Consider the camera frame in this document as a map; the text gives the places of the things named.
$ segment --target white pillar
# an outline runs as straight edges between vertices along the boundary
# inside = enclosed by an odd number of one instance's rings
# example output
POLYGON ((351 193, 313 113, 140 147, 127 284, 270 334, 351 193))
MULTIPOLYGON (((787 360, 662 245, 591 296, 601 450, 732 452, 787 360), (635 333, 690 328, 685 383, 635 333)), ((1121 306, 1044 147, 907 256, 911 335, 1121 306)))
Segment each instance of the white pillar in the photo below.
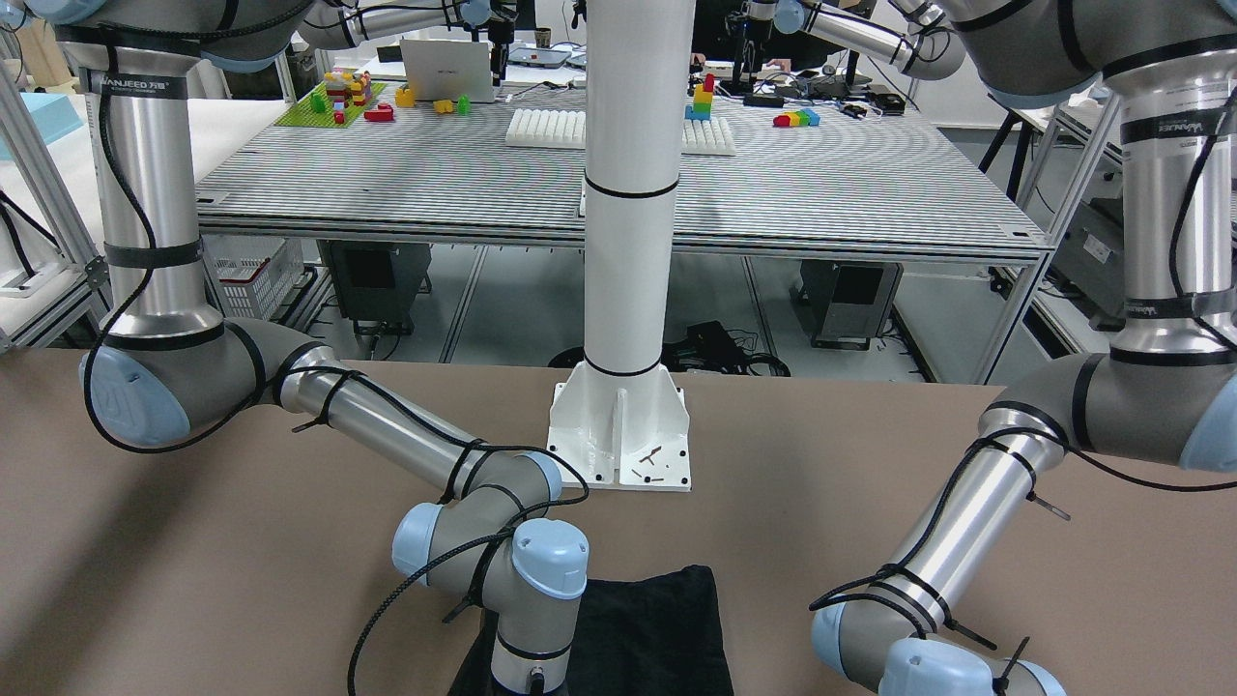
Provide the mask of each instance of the white pillar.
POLYGON ((694 0, 589 4, 584 352, 549 445, 594 486, 685 491, 688 414, 662 330, 694 0))

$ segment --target workbench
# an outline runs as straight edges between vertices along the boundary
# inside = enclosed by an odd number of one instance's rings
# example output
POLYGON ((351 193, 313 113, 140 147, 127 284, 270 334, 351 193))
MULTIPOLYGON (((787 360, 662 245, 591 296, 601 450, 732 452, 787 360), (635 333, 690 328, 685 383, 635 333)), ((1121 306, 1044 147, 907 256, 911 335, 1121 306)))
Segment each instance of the workbench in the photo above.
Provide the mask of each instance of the workbench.
MULTIPOLYGON (((327 428, 252 409, 143 457, 87 422, 79 352, 0 356, 0 691, 22 696, 344 691, 356 635, 401 581, 391 537, 438 491, 327 428)), ((544 444, 555 382, 531 368, 360 363, 496 444, 544 444)), ((589 576, 713 569, 736 694, 866 694, 816 661, 807 606, 873 572, 940 490, 992 388, 678 376, 694 491, 595 492, 562 509, 589 576)), ((1113 462, 1159 481, 1211 483, 1113 462)), ((1136 488, 1076 459, 1037 492, 955 616, 1077 696, 1222 694, 1237 682, 1233 493, 1136 488)), ((416 586, 361 656, 360 694, 440 695, 477 613, 416 586)), ((966 644, 956 634, 949 638, 966 644)), ((571 694, 588 696, 584 685, 571 694)))
MULTIPOLYGON (((516 109, 584 101, 581 90, 534 89, 468 116, 418 104, 397 109, 395 122, 270 126, 199 183, 202 229, 583 247, 584 151, 503 138, 516 109)), ((738 156, 683 157, 674 250, 1027 268, 970 376, 987 382, 1053 246, 914 110, 867 120, 816 110, 819 127, 776 129, 779 110, 717 96, 714 114, 730 122, 738 156)))

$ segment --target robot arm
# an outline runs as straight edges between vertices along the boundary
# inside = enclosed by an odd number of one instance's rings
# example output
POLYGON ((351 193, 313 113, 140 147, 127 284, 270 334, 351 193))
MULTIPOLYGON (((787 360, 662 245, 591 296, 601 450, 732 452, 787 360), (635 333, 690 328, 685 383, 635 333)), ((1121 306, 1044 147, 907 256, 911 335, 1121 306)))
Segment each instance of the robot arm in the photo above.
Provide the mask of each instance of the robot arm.
POLYGON ((891 2, 912 22, 910 32, 896 32, 819 0, 777 0, 766 6, 772 7, 773 26, 783 33, 810 33, 888 63, 908 77, 935 80, 957 72, 966 51, 954 31, 940 26, 940 7, 929 1, 891 2))
MULTIPOLYGON (((543 518, 562 492, 554 457, 486 445, 349 370, 308 335, 225 320, 205 299, 186 73, 203 57, 240 68, 268 62, 313 5, 27 2, 56 25, 90 93, 115 308, 79 370, 88 414, 113 445, 156 454, 275 404, 313 414, 312 425, 442 487, 438 504, 417 506, 401 523, 392 560, 409 576, 419 571, 422 584, 496 611, 494 679, 516 694, 550 692, 565 680, 589 556, 579 530, 543 518)), ((392 31, 407 26, 386 16, 392 31)), ((435 11, 438 22, 444 16, 435 11)), ((374 32, 370 23, 362 36, 374 32)))
MULTIPOLYGON (((461 0, 460 2, 422 1, 424 9, 408 9, 407 2, 383 2, 360 9, 336 2, 317 4, 309 10, 297 30, 302 38, 315 48, 340 51, 355 48, 362 41, 397 36, 418 28, 465 23, 481 26, 490 21, 490 0, 461 0)), ((502 2, 513 5, 515 2, 502 2)))
POLYGON ((813 640, 826 664, 886 696, 1058 695, 1061 686, 1035 665, 1009 669, 934 634, 965 633, 952 607, 1021 503, 1038 501, 1038 477, 1066 452, 1237 471, 1227 137, 1237 7, 940 6, 1006 105, 1055 103, 1100 70, 1121 99, 1127 324, 1108 355, 1055 361, 988 408, 980 439, 889 564, 813 605, 813 640))

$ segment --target white laptop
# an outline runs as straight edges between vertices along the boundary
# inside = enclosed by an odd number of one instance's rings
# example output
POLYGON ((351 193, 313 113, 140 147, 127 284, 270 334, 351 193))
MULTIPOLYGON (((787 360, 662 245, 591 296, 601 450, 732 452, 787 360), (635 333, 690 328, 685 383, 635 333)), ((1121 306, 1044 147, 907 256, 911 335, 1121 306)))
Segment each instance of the white laptop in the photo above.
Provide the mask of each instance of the white laptop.
POLYGON ((468 94, 474 103, 494 101, 490 42, 403 40, 403 68, 418 100, 456 100, 468 94))

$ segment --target stacked colorful blocks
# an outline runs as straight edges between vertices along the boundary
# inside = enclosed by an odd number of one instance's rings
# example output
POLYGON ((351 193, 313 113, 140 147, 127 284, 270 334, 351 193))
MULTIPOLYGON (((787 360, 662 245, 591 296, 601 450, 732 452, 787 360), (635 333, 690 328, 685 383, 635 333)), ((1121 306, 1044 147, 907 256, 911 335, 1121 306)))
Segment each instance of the stacked colorful blocks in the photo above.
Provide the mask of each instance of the stacked colorful blocks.
POLYGON ((713 117, 714 77, 704 75, 704 84, 698 84, 691 93, 691 104, 683 115, 694 121, 706 121, 713 117))

